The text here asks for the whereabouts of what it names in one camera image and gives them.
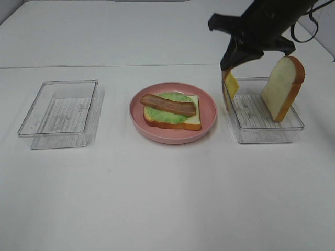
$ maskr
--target clear plastic container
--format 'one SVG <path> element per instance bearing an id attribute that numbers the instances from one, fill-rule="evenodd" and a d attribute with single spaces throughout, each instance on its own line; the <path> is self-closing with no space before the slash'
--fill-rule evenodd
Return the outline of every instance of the clear plastic container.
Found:
<path id="1" fill-rule="evenodd" d="M 273 122 L 260 95 L 268 79 L 237 78 L 240 88 L 233 100 L 228 94 L 226 83 L 222 84 L 226 110 L 236 139 L 241 144 L 290 143 L 304 129 L 293 107 L 282 122 Z"/>
<path id="2" fill-rule="evenodd" d="M 18 136 L 31 149 L 83 147 L 94 139 L 102 97 L 96 80 L 44 82 Z"/>

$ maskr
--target sandwich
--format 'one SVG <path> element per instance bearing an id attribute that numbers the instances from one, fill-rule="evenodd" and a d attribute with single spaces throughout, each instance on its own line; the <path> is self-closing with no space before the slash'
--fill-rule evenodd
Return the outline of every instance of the sandwich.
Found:
<path id="1" fill-rule="evenodd" d="M 197 95 L 186 96 L 178 92 L 145 94 L 140 102 L 144 104 L 144 120 L 149 126 L 166 129 L 201 129 Z"/>

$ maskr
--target black cable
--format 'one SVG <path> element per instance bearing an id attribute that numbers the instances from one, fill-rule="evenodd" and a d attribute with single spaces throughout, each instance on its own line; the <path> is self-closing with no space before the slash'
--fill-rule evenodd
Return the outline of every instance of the black cable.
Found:
<path id="1" fill-rule="evenodd" d="M 298 43 L 306 43 L 306 42 L 312 40 L 312 39 L 316 36 L 316 34 L 318 33 L 318 30 L 319 30 L 319 24 L 318 24 L 317 20 L 315 20 L 315 18 L 313 17 L 313 12 L 315 11 L 315 9 L 313 9 L 313 7 L 314 7 L 314 5 L 312 5 L 312 7 L 310 8 L 310 11 L 308 12 L 308 15 L 309 15 L 309 19 L 310 19 L 313 23 L 315 23 L 315 25 L 316 25 L 316 31 L 315 31 L 315 33 L 314 33 L 309 39 L 307 39 L 307 40 L 305 40 L 305 41 L 298 40 L 298 39 L 296 38 L 295 34 L 294 34 L 294 27 L 295 27 L 296 22 L 295 22 L 294 24 L 291 25 L 291 29 L 290 29 L 291 37 L 293 38 L 294 41 L 296 41 L 296 42 L 298 42 Z"/>
<path id="2" fill-rule="evenodd" d="M 316 7 L 315 9 L 311 9 L 310 11 L 304 13 L 304 15 L 309 15 L 310 13 L 316 12 L 317 10 L 325 7 L 328 4 L 331 4 L 332 2 L 334 2 L 335 0 L 330 0 L 328 2 L 325 2 L 324 4 L 321 4 L 320 6 Z"/>

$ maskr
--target white table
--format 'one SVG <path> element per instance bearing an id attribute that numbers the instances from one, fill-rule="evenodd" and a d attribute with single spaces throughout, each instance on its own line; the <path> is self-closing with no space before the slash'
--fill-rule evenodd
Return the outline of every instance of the white table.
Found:
<path id="1" fill-rule="evenodd" d="M 28 2 L 0 26 L 1 67 L 44 66 L 0 69 L 1 251 L 333 250 L 332 57 L 316 41 L 296 45 L 294 55 L 307 75 L 295 102 L 306 127 L 295 143 L 239 145 L 224 110 L 218 66 L 229 36 L 207 31 L 207 20 L 215 11 L 240 14 L 249 3 L 230 1 L 220 11 L 222 2 L 191 0 L 180 8 Z M 131 14 L 126 26 L 132 32 L 118 28 L 126 20 L 122 10 Z M 152 21 L 167 20 L 172 12 L 173 27 Z M 182 13 L 187 19 L 179 22 Z M 113 18 L 119 25 L 111 25 Z M 150 31 L 162 24 L 169 32 L 153 36 Z M 141 51 L 125 37 L 135 31 Z M 151 36 L 159 43 L 146 47 Z M 169 42 L 179 36 L 184 42 L 175 49 Z M 191 41 L 197 42 L 188 47 Z M 158 48 L 167 52 L 164 57 L 155 53 Z M 268 52 L 233 73 L 268 76 L 280 56 Z M 45 67 L 131 64 L 160 66 Z M 98 79 L 105 88 L 96 141 L 81 149 L 32 151 L 17 130 L 42 82 L 65 79 Z M 204 138 L 171 146 L 135 130 L 131 98 L 166 81 L 199 86 L 213 97 L 219 117 Z"/>
<path id="2" fill-rule="evenodd" d="M 235 141 L 217 66 L 0 70 L 1 249 L 332 250 L 335 121 L 323 102 L 335 86 L 331 67 L 322 69 L 296 101 L 306 129 L 280 145 Z M 106 91 L 93 145 L 32 151 L 17 137 L 43 81 L 90 78 Z M 135 130 L 132 96 L 164 81 L 213 96 L 219 117 L 208 135 L 171 146 Z"/>

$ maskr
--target bacon strip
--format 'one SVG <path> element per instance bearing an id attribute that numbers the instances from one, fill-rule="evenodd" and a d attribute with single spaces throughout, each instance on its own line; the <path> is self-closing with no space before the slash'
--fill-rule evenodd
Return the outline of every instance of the bacon strip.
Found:
<path id="1" fill-rule="evenodd" d="M 195 105 L 193 102 L 171 101 L 153 94 L 145 94 L 141 98 L 140 103 L 151 106 L 158 110 L 164 110 L 188 117 L 194 116 L 196 114 Z"/>

